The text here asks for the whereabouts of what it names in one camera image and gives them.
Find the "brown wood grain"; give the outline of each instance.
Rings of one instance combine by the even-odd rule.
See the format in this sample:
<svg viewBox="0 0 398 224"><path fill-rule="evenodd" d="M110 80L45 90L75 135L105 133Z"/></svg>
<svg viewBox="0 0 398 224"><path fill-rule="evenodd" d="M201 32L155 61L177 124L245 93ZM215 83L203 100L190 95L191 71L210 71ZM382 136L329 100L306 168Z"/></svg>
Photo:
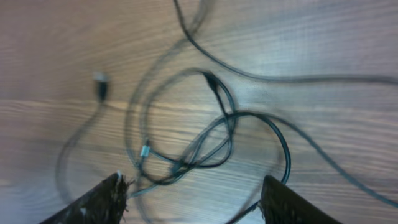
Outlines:
<svg viewBox="0 0 398 224"><path fill-rule="evenodd" d="M181 1L192 18L198 1ZM217 0L197 35L211 53L261 75L378 74L398 76L396 1ZM109 104L126 108L145 71L182 32L172 1L0 2L0 217L37 223L63 208L55 189L62 144L96 108L92 72L111 76ZM238 107L277 114L309 133L334 160L370 188L398 201L398 90L347 83L270 85L237 77L191 45L151 80L147 96L188 67L213 71ZM159 96L149 110L154 144L178 156L220 114L202 77ZM133 146L141 148L134 115ZM74 148L67 184L74 197L121 170L134 177L124 152L124 113L107 110ZM396 223L396 208L340 177L303 139L281 126L292 154L288 186L342 223ZM212 135L208 149L223 138ZM281 177L284 159L271 130L239 122L231 160L195 170L144 196L159 223L224 223L259 198L266 174ZM150 159L148 171L168 164ZM142 223L133 201L127 223ZM264 223L260 211L241 223Z"/></svg>

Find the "wooden surface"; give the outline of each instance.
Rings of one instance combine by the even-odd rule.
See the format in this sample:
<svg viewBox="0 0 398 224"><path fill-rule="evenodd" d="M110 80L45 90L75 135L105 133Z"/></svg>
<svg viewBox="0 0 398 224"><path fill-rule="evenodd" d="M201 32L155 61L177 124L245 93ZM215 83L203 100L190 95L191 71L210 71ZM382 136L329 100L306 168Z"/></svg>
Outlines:
<svg viewBox="0 0 398 224"><path fill-rule="evenodd" d="M183 1L188 18L197 1ZM197 40L219 58L263 75L398 75L397 1L218 0ZM96 107L93 71L111 76L112 105L126 102L145 71L182 37L172 1L71 0L0 2L0 217L37 223L65 205L54 181L65 140ZM214 71L241 109L275 113L306 130L367 186L398 201L398 90L392 86L317 83L267 85L218 67L186 45L153 79L146 96L188 67ZM160 96L150 133L170 155L220 114L204 79L192 77ZM124 113L108 110L69 158L77 197L106 176L135 170L124 153ZM140 149L137 119L135 150ZM396 223L398 212L353 187L286 128L292 153L288 186L343 223ZM224 223L259 198L266 174L281 177L282 149L255 119L242 119L231 160L195 170L144 197L159 223ZM209 146L219 139L214 136ZM154 175L167 164L151 160ZM133 201L126 223L141 223ZM260 211L241 223L263 223Z"/></svg>

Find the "wooden table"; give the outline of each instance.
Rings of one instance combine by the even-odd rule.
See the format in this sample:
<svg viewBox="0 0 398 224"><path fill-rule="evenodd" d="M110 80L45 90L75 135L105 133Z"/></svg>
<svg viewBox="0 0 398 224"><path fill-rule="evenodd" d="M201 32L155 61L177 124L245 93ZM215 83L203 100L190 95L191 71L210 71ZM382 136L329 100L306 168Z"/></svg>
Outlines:
<svg viewBox="0 0 398 224"><path fill-rule="evenodd" d="M182 1L187 18L198 1ZM197 41L219 58L261 75L398 75L397 1L227 1L214 3ZM37 223L60 210L55 161L65 140L96 108L92 72L109 74L109 104L124 109L143 74L182 32L172 1L0 2L0 217ZM240 109L277 114L309 133L334 160L370 188L398 201L398 91L347 83L272 85L238 77L186 44L143 97L184 68L217 74ZM179 155L220 111L202 77L160 96L150 133L164 153ZM137 116L134 149L139 151ZM121 170L136 171L124 152L124 113L107 110L68 160L74 197ZM398 212L350 185L303 139L282 127L292 153L288 186L343 223L396 223ZM208 147L224 135L213 135ZM281 177L274 135L254 118L239 122L231 160L195 170L144 196L159 223L224 223L259 198L266 174ZM168 164L151 159L154 175ZM126 223L142 220L133 201ZM241 223L264 223L260 211Z"/></svg>

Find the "tabletop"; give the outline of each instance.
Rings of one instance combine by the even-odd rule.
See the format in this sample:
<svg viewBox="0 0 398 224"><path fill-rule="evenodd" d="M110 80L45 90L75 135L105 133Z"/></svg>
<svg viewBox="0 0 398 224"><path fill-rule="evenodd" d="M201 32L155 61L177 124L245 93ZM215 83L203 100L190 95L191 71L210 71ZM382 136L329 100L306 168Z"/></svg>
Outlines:
<svg viewBox="0 0 398 224"><path fill-rule="evenodd" d="M241 70L276 77L398 78L397 1L181 1L187 22L202 4L208 11L195 40ZM154 65L165 54L167 59ZM139 92L137 110L172 75L192 67L210 70L227 85L240 110L272 113L296 124L347 173L398 201L394 86L276 84L240 77L185 40L171 0L5 0L0 2L4 223L37 223L65 206L55 185L56 161L65 141L98 105L93 72L108 74L111 107L68 155L66 185L77 198L117 170L134 178L136 170L124 144L125 110L153 66L156 71ZM151 144L178 157L219 115L205 79L188 77L149 108ZM132 113L131 119L132 149L139 153L139 113ZM283 125L280 129L292 156L288 187L342 223L396 223L396 208L351 185L298 134ZM210 150L225 135L220 127L204 148ZM146 164L155 177L168 174L169 168L154 157ZM271 129L254 118L243 118L226 164L193 170L141 199L154 223L225 223L259 199L265 175L281 178L283 171L282 148ZM134 200L128 202L126 223L143 223ZM240 223L264 220L256 210Z"/></svg>

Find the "tangled cable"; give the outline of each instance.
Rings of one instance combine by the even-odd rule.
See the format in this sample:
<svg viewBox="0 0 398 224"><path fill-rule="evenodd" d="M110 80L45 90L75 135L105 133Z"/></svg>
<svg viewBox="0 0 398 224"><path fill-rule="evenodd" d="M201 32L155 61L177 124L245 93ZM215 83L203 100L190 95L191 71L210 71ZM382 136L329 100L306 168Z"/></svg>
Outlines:
<svg viewBox="0 0 398 224"><path fill-rule="evenodd" d="M137 102L141 97L140 93L142 93L145 90L147 84L150 82L151 79L153 79L157 75L158 71L169 60L171 60L173 56L178 54L178 51L185 45L187 41L189 41L193 46L195 46L203 55L205 55L206 57L208 57L210 60L217 63L221 67L242 77L255 79L257 81L269 82L269 83L365 82L365 83L398 85L397 79L392 77L382 77L378 75L311 75L311 76L299 76L299 77L270 77L270 76L256 75L242 71L218 59L217 57L209 53L207 50L205 50L198 43L196 43L195 40L193 39L192 35L195 34L195 32L198 30L200 24L203 22L205 15L208 11L208 9L206 8L208 7L206 0L201 0L198 13L193 19L190 28L187 28L185 25L185 19L183 16L183 12L180 8L180 5L178 3L178 0L173 0L173 1L177 12L177 18L180 23L180 27L183 33L185 34L185 38L176 42L176 44L174 44L173 47L171 47L166 53L160 56L159 59L153 64L153 66L147 71L147 73L144 74L143 79L141 80L140 84L138 84L137 88L134 90L134 93L132 94L129 100L129 104L126 110L125 121L124 121L124 143L126 146L126 152L131 160L132 165L137 169L136 189L135 191L133 191L130 197L134 197L136 199L138 210L140 211L141 216L143 220L145 220L145 222L151 223L151 220L146 214L146 210L144 209L143 201L140 196L143 195L144 193L147 193L150 190L155 189L157 186L171 185L176 183L176 181L180 180L184 175L186 175L188 172L190 172L193 169L215 168L227 162L228 159L233 154L233 136L235 129L237 128L236 122L239 118L247 116L256 117L262 122L266 123L279 138L285 156L285 171L283 177L281 178L281 182L283 184L287 183L290 174L290 167L291 167L290 152L287 141L285 140L282 132L280 131L275 122L281 123L289 127L290 129L294 130L295 132L297 132L302 138L304 138L309 143L309 145L311 145L319 153L319 155L322 156L322 158L324 158L324 160L327 161L327 163L329 163L329 165L331 165L348 182L357 186L359 189L366 192L375 199L380 200L386 204L389 204L395 208L398 208L397 202L385 198L384 196L378 194L377 192L373 191L369 187L359 182L353 176L349 175L309 135L307 135L303 130L301 130L296 125L273 114L237 110L235 107L234 99L231 96L227 87L224 85L224 83L210 71L202 70L199 68L190 68L170 77L163 84L158 86L156 91L152 92L150 96L146 98L143 109L141 110L140 113L140 133L142 141L141 145L143 147L141 149L140 155L137 156L136 153L134 152L137 150L133 150L133 145L132 145L131 124L132 124L132 114L136 112L135 106L137 105ZM182 154L178 159L172 159L166 156L165 154L159 152L159 150L155 149L154 146L151 144L150 136L147 130L148 110L157 96L162 94L165 90L172 87L177 82L182 81L185 77L189 77L192 75L202 75L205 78L207 85L210 87L210 90L213 92L218 102L218 105L220 106L222 115L219 118L216 118L213 122L209 124L207 128L205 128L200 134L198 134L198 136L185 148L185 150L182 152ZM222 91L226 95L231 111L226 111L224 102L221 100L219 91ZM94 115L87 122L85 122L83 126L79 128L78 131L65 143L60 153L60 156L58 157L57 168L56 168L57 188L58 191L60 192L61 197L64 199L65 202L66 201L70 202L71 197L63 181L65 175L62 174L63 170L62 161L63 159L65 159L65 157L68 156L68 152L77 143L80 136L84 134L84 132L89 128L89 126L93 122L95 122L97 117L104 111L103 108L106 106L106 104L104 104L104 99L105 97L103 98L103 100L100 97L99 101L100 104ZM206 138L209 136L212 130L214 130L216 127L220 125L225 125L226 137L210 152L200 157L199 155L201 154L202 145L205 142ZM208 161L215 154L221 151L224 152L223 158L215 163L209 164ZM169 162L172 167L170 169L170 174L161 179L156 179L150 174L148 174L145 171L144 164L147 157L150 155L153 155L159 159ZM142 189L141 188L142 179L147 179L149 182L152 183L152 185ZM257 203L254 203L244 211L238 213L227 223L238 222L242 217L247 215L249 212L255 210L256 208L257 208Z"/></svg>

